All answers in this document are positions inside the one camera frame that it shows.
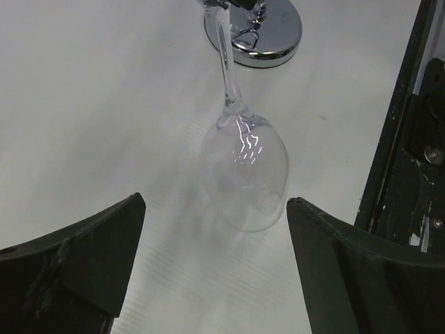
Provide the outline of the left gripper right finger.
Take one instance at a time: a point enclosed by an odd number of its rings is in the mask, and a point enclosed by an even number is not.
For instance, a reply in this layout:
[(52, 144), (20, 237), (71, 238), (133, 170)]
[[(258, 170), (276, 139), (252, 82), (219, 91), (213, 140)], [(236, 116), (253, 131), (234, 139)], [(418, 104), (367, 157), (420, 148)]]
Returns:
[(313, 333), (443, 333), (444, 258), (401, 246), (303, 198), (287, 221)]

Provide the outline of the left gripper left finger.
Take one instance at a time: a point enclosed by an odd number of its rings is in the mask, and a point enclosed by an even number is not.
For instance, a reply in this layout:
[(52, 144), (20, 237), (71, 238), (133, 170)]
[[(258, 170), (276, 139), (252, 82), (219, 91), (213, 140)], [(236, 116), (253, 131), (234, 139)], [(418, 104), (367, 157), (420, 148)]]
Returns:
[(2, 333), (110, 333), (145, 218), (139, 193), (1, 250)]

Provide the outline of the tall wine glass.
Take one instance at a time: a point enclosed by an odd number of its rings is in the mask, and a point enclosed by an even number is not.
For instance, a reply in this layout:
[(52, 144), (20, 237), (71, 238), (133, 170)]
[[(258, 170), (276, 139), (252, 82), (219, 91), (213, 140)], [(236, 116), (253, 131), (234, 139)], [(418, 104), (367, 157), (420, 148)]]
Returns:
[(240, 232), (261, 232), (277, 223), (286, 200), (289, 157), (270, 122), (243, 101), (232, 51), (230, 8), (250, 11), (256, 1), (201, 1), (213, 22), (225, 101), (202, 143), (200, 175), (222, 221)]

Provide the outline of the chrome wine glass rack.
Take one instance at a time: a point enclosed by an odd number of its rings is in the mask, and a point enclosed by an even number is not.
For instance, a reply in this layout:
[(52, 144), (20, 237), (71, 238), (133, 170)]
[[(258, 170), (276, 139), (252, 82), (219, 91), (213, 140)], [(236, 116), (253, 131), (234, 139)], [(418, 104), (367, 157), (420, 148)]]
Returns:
[(211, 1), (204, 12), (204, 29), (216, 49), (219, 48), (218, 28), (211, 16), (218, 4), (230, 6), (235, 63), (271, 68), (286, 63), (295, 55), (302, 38), (302, 21), (291, 1)]

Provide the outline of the black mounting base plate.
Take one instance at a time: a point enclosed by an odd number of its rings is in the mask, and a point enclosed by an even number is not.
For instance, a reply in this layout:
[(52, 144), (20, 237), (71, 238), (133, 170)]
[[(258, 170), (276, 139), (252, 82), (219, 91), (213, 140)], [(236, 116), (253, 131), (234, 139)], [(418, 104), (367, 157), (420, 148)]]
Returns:
[(355, 226), (444, 254), (444, 2), (421, 1)]

